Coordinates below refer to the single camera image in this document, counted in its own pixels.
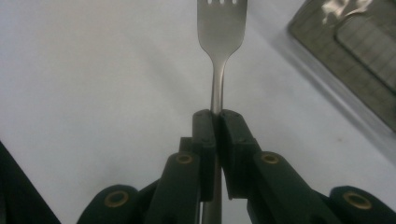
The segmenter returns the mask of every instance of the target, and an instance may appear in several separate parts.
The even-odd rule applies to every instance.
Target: white table
[[[392,152],[282,49],[303,2],[249,0],[224,107],[313,189],[351,185],[396,209]],[[101,189],[159,178],[192,114],[209,108],[196,1],[2,1],[0,12],[0,139],[62,223]],[[246,201],[225,195],[223,223],[249,223]]]

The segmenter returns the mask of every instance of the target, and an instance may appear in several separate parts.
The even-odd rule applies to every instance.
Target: metal fork
[[[248,0],[198,0],[198,38],[213,63],[210,110],[216,136],[222,109],[224,67],[242,44],[245,35]],[[204,204],[204,224],[221,223],[221,168],[217,160],[214,199]]]

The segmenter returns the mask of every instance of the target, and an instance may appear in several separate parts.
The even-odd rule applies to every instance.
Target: fork handle
[[[213,117],[213,127],[215,136],[219,139],[219,114],[222,110],[223,103],[223,80],[224,68],[227,59],[216,60],[212,58],[213,63],[213,84],[212,84],[212,101],[210,111]],[[213,201],[204,203],[203,224],[221,224],[221,166],[219,164],[219,153],[217,152],[215,164],[215,184]]]
[[[214,117],[218,117],[223,105],[223,81],[224,81],[224,67],[227,60],[212,60],[213,63],[213,84],[212,84],[212,101],[210,104],[210,111]]]

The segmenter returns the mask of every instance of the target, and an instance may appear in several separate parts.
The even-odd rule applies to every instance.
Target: fork neck
[[[227,60],[213,60],[213,82],[212,82],[212,100],[210,110],[213,117],[219,116],[223,106],[223,82],[224,82],[224,68]]]

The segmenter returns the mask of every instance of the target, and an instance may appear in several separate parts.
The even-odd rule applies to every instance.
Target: brass screw
[[[129,200],[129,195],[123,190],[113,191],[107,194],[105,198],[105,206],[107,207],[120,207],[124,205]]]
[[[264,153],[262,154],[262,161],[270,164],[277,164],[279,162],[279,158],[274,154]]]
[[[368,199],[364,198],[363,196],[353,191],[348,191],[347,193],[345,193],[343,195],[343,198],[350,205],[357,207],[359,209],[368,210],[373,207]]]
[[[178,155],[176,161],[181,164],[189,164],[193,161],[193,158],[189,155]]]

